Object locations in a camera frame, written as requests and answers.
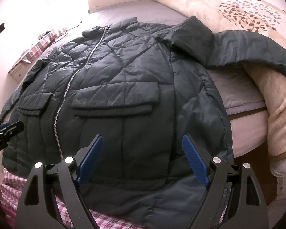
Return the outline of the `black wall switch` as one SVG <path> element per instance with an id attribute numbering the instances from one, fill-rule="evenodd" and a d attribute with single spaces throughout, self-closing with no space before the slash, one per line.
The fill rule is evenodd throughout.
<path id="1" fill-rule="evenodd" d="M 0 25 L 0 33 L 2 33 L 4 31 L 4 29 L 5 29 L 5 23 L 2 23 Z"/>

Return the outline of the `grey quilted bed mattress cover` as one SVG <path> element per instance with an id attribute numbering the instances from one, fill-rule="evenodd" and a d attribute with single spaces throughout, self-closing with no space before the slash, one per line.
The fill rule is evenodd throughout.
<path id="1" fill-rule="evenodd" d="M 95 26 L 115 24 L 122 20 L 136 17 L 138 22 L 177 25 L 187 17 L 161 3 L 142 0 L 113 5 L 100 9 L 86 16 L 78 26 L 60 36 L 41 54 L 46 57 L 55 48 L 81 36 L 84 30 Z M 208 73 L 219 90 L 226 112 L 231 120 L 249 116 L 269 116 L 261 92 L 241 67 L 208 69 Z"/>

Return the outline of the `beige bed frame base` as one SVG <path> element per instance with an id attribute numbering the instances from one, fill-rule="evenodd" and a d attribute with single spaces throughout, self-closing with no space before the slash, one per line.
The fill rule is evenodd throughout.
<path id="1" fill-rule="evenodd" d="M 286 175 L 271 172 L 268 157 L 268 112 L 263 109 L 230 116 L 235 164 L 253 166 L 266 201 L 270 228 L 286 228 Z"/>

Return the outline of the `dark green quilted puffer jacket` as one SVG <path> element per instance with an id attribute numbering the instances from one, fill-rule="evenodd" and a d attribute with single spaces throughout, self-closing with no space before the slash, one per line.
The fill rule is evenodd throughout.
<path id="1" fill-rule="evenodd" d="M 286 76 L 286 50 L 272 39 L 213 33 L 196 17 L 86 30 L 39 59 L 7 100 L 0 119 L 25 128 L 2 165 L 27 178 L 35 163 L 58 163 L 99 134 L 104 149 L 81 188 L 89 209 L 148 228 L 185 228 L 205 188 L 182 138 L 233 162 L 230 122 L 208 69 L 244 62 Z"/>

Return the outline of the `red plaid cloth on nightstand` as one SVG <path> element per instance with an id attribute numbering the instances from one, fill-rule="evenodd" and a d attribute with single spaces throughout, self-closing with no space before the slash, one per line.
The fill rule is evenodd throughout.
<path id="1" fill-rule="evenodd" d="M 37 40 L 27 51 L 25 51 L 21 57 L 16 61 L 16 63 L 12 66 L 9 73 L 12 72 L 13 69 L 18 67 L 21 62 L 32 64 L 35 60 L 37 60 L 45 50 L 54 43 L 56 39 L 62 36 L 67 32 L 67 28 L 61 28 L 56 30 L 51 30 L 41 36 L 40 39 Z"/>

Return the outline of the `beige floral leaf blanket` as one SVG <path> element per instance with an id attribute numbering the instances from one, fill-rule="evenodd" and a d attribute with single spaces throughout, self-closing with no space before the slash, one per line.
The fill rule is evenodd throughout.
<path id="1" fill-rule="evenodd" d="M 195 15 L 213 32 L 244 30 L 274 40 L 286 50 L 286 12 L 263 0 L 156 0 L 185 16 Z M 270 169 L 286 176 L 286 77 L 269 67 L 246 64 L 266 100 Z"/>

